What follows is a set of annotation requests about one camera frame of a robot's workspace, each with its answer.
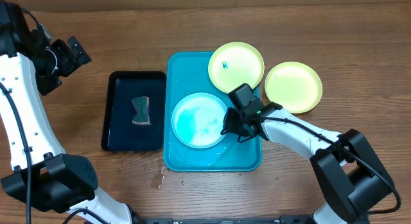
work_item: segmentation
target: cable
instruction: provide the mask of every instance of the cable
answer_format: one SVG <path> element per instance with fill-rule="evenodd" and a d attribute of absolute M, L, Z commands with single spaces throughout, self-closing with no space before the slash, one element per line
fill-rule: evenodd
<path fill-rule="evenodd" d="M 72 212 L 67 218 L 66 220 L 64 220 L 63 224 L 67 224 L 69 223 L 69 221 L 71 220 L 72 217 L 76 216 L 76 214 L 78 214 L 79 212 L 83 212 L 84 214 L 88 214 L 90 216 L 92 216 L 93 218 L 95 218 L 97 221 L 101 222 L 102 224 L 109 224 L 108 222 L 104 221 L 101 217 L 99 217 L 97 214 L 89 211 L 88 209 L 78 209 L 74 212 Z"/>
<path fill-rule="evenodd" d="M 39 21 L 36 19 L 36 17 L 34 17 L 34 15 L 33 15 L 29 10 L 27 10 L 27 9 L 25 9 L 25 8 L 21 8 L 21 10 L 22 10 L 24 13 L 28 14 L 28 15 L 34 20 L 34 22 L 36 23 L 36 26 L 39 26 L 39 25 L 40 25 L 40 24 L 39 24 Z"/>
<path fill-rule="evenodd" d="M 0 83 L 0 88 L 3 94 L 6 96 L 12 110 L 14 113 L 14 117 L 19 127 L 21 141 L 23 143 L 24 152 L 26 153 L 26 160 L 27 160 L 27 192 L 26 192 L 26 223 L 31 224 L 31 155 L 30 155 L 30 148 L 27 143 L 26 135 L 24 134 L 23 124 L 21 123 L 19 111 L 17 111 L 17 107 L 10 95 L 10 91 L 6 89 L 6 87 Z"/>
<path fill-rule="evenodd" d="M 336 146 L 337 148 L 340 148 L 342 151 L 344 151 L 346 154 L 350 155 L 352 158 L 354 158 L 357 163 L 359 163 L 360 165 L 362 165 L 363 167 L 367 168 L 369 171 L 373 172 L 379 179 L 381 179 L 387 186 L 388 188 L 392 191 L 392 193 L 394 194 L 394 196 L 396 197 L 397 200 L 397 204 L 395 207 L 390 208 L 390 209 L 386 209 L 386 210 L 380 210 L 380 211 L 368 211 L 368 215 L 373 215 L 373 214 L 388 214 L 388 213 L 392 213 L 392 212 L 396 212 L 399 210 L 399 208 L 401 207 L 401 197 L 398 193 L 398 191 L 396 190 L 396 188 L 394 186 L 392 186 L 389 182 L 387 182 L 387 180 L 385 178 L 382 177 L 382 175 L 377 172 L 375 169 L 373 169 L 370 165 L 368 165 L 367 163 L 365 163 L 363 160 L 361 160 L 359 157 L 357 157 L 354 153 L 351 153 L 349 150 L 345 149 L 344 147 L 342 147 L 341 145 L 329 140 L 328 138 L 324 137 L 322 134 L 318 134 L 317 132 L 314 132 L 312 129 L 308 128 L 307 126 L 304 126 L 303 124 L 300 124 L 296 121 L 287 119 L 287 118 L 276 118 L 276 117 L 255 117 L 250 119 L 249 121 L 261 121 L 264 122 L 266 120 L 269 121 L 280 121 L 280 122 L 285 122 L 285 123 L 290 123 L 293 125 L 296 125 L 300 128 L 302 128 L 303 130 L 306 130 L 307 132 L 313 134 L 315 137 L 318 137 L 319 139 L 326 141 L 328 143 L 330 143 L 333 146 Z"/>

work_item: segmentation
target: blue tray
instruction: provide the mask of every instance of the blue tray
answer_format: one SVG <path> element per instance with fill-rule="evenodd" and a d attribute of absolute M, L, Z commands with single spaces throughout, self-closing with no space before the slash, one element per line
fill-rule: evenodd
<path fill-rule="evenodd" d="M 196 149 L 180 142 L 171 127 L 171 115 L 184 97 L 206 92 L 234 107 L 229 97 L 218 90 L 208 76 L 213 52 L 181 52 L 168 60 L 166 111 L 164 122 L 164 162 L 174 171 L 251 171 L 262 159 L 261 138 L 237 142 L 237 135 L 227 134 L 217 145 Z"/>

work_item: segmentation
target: plate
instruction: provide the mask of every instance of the plate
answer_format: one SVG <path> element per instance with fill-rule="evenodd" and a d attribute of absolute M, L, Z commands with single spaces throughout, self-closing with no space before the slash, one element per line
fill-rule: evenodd
<path fill-rule="evenodd" d="M 305 64 L 285 62 L 267 74 L 265 93 L 270 101 L 282 105 L 291 113 L 313 109 L 322 96 L 318 74 Z"/>
<path fill-rule="evenodd" d="M 218 144 L 224 135 L 224 115 L 227 106 L 218 97 L 198 92 L 179 101 L 171 116 L 174 134 L 192 148 L 209 148 Z"/>
<path fill-rule="evenodd" d="M 219 47 L 208 65 L 208 75 L 217 89 L 229 93 L 243 83 L 257 87 L 264 75 L 264 60 L 256 48 L 243 42 Z"/>

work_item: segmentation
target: stain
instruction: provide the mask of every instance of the stain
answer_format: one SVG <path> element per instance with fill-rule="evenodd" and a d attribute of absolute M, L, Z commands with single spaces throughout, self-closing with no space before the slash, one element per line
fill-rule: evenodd
<path fill-rule="evenodd" d="M 162 159 L 157 160 L 157 169 L 158 169 L 158 172 L 154 175 L 152 179 L 152 183 L 151 183 L 151 188 L 153 189 L 161 189 L 161 186 L 164 183 L 164 173 L 162 172 L 164 169 L 164 166 L 162 164 Z"/>
<path fill-rule="evenodd" d="M 226 61 L 223 61 L 223 68 L 224 68 L 224 69 L 229 68 L 229 65 L 227 64 L 227 62 L 226 62 Z"/>

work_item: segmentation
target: black cable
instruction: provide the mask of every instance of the black cable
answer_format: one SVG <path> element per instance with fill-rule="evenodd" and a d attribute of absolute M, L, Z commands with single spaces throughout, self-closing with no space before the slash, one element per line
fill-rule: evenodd
<path fill-rule="evenodd" d="M 24 13 L 28 14 L 28 15 L 34 20 L 34 22 L 36 23 L 36 26 L 39 26 L 39 25 L 40 25 L 40 24 L 39 24 L 39 21 L 36 19 L 36 17 L 34 17 L 34 15 L 33 15 L 29 10 L 27 10 L 27 9 L 25 9 L 25 8 L 21 8 L 21 10 L 22 10 Z"/>
<path fill-rule="evenodd" d="M 26 223 L 31 224 L 31 155 L 30 155 L 30 148 L 27 143 L 26 135 L 24 134 L 23 124 L 21 123 L 19 112 L 17 111 L 17 107 L 10 95 L 10 91 L 6 89 L 6 87 L 0 83 L 0 88 L 3 94 L 6 96 L 12 110 L 14 113 L 15 120 L 17 122 L 17 126 L 19 127 L 21 141 L 23 143 L 24 152 L 26 153 L 26 160 L 27 160 L 27 193 L 26 193 Z"/>
<path fill-rule="evenodd" d="M 367 214 L 368 215 L 373 215 L 373 214 L 388 214 L 388 213 L 392 213 L 392 212 L 396 212 L 399 210 L 399 208 L 401 207 L 401 197 L 398 193 L 398 191 L 396 190 L 396 188 L 394 186 L 392 186 L 390 183 L 387 182 L 387 180 L 382 177 L 382 175 L 377 172 L 375 169 L 373 169 L 370 165 L 368 165 L 367 163 L 365 163 L 363 160 L 361 160 L 359 157 L 357 157 L 354 153 L 351 153 L 349 150 L 345 149 L 343 146 L 331 141 L 330 139 L 324 137 L 322 134 L 318 134 L 317 132 L 313 131 L 312 129 L 308 128 L 307 126 L 304 126 L 301 123 L 298 123 L 296 121 L 287 119 L 287 118 L 276 118 L 276 117 L 255 117 L 250 119 L 249 121 L 258 121 L 260 120 L 261 122 L 264 122 L 266 120 L 269 121 L 280 121 L 280 122 L 285 122 L 285 123 L 290 123 L 293 125 L 296 125 L 300 128 L 302 128 L 303 130 L 306 130 L 307 132 L 313 134 L 315 137 L 318 137 L 319 139 L 326 141 L 328 143 L 330 143 L 333 146 L 336 146 L 337 148 L 340 148 L 342 151 L 344 151 L 346 154 L 350 155 L 352 158 L 354 158 L 357 163 L 359 163 L 360 165 L 362 165 L 363 167 L 367 168 L 369 171 L 373 172 L 379 179 L 381 179 L 384 183 L 386 183 L 386 185 L 388 186 L 388 188 L 392 191 L 392 193 L 394 194 L 394 196 L 396 197 L 397 200 L 397 204 L 395 207 L 391 208 L 391 209 L 386 209 L 386 210 L 380 210 L 380 211 L 368 211 Z"/>
<path fill-rule="evenodd" d="M 69 223 L 69 221 L 71 220 L 71 218 L 73 218 L 76 214 L 78 214 L 79 212 L 83 212 L 84 214 L 88 214 L 90 216 L 92 216 L 93 218 L 95 218 L 97 221 L 101 222 L 102 224 L 109 224 L 108 222 L 104 221 L 101 217 L 99 217 L 97 214 L 89 211 L 88 209 L 78 209 L 74 212 L 72 212 L 67 218 L 66 220 L 64 220 L 63 224 L 67 224 Z"/>

